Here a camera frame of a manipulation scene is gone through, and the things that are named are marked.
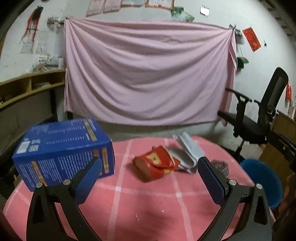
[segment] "checkered tablecloth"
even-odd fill
[[[221,147],[193,137],[211,160],[227,161],[231,179],[253,185],[240,165]],[[174,139],[143,138],[113,143],[115,175],[98,179],[86,202],[79,206],[84,217],[102,240],[173,241],[197,240],[219,210],[199,174],[172,172],[153,182],[141,182],[132,165],[135,156],[152,146],[178,147]],[[26,223],[32,194],[22,181],[8,199],[4,214],[16,233],[26,240]],[[61,222],[71,230],[61,206]],[[233,232],[241,213],[240,205],[225,237]]]

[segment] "metal screw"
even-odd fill
[[[37,183],[37,184],[36,184],[36,187],[37,187],[37,188],[41,188],[42,185],[43,185],[42,183]]]
[[[257,187],[258,189],[262,189],[262,185],[259,184],[259,183],[256,184],[256,187]]]
[[[236,180],[229,180],[229,184],[232,185],[232,186],[235,186],[237,184]]]
[[[70,179],[65,179],[65,180],[63,181],[63,184],[64,184],[64,185],[69,185],[69,184],[70,184],[70,182],[71,182],[71,180],[70,180]]]

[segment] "pink cloth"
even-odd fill
[[[227,161],[230,178],[241,185],[253,182],[240,165],[221,147],[193,137],[207,158]],[[153,182],[135,176],[132,159],[152,146],[179,147],[174,139],[144,138],[115,142],[115,175],[97,180],[86,202],[79,206],[88,223],[102,240],[169,241],[197,240],[217,214],[199,174],[173,172]],[[8,199],[4,214],[16,233],[26,240],[26,222],[32,194],[22,181]],[[241,213],[240,205],[224,237],[233,232]],[[74,234],[61,211],[68,235]]]
[[[215,121],[237,66],[232,29],[65,20],[65,111],[126,125]]]

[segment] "wooden shelf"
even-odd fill
[[[50,85],[36,87],[39,86],[38,84],[40,83],[50,83]],[[5,102],[0,104],[0,112],[32,95],[63,85],[65,85],[64,69],[26,74],[1,82],[0,98],[4,98]]]

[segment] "blue gripper pad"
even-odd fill
[[[84,173],[82,173],[80,181],[78,180],[76,187],[74,187],[74,202],[76,206],[86,201],[91,189],[93,188],[96,180],[99,177],[99,174],[102,171],[103,163],[100,158],[96,158],[96,160],[93,163],[91,162],[92,160],[87,164],[87,166],[84,169],[80,170],[80,172]]]
[[[225,203],[225,189],[219,182],[218,178],[214,175],[204,158],[205,157],[202,157],[198,160],[198,173],[207,187],[214,203],[222,207]]]

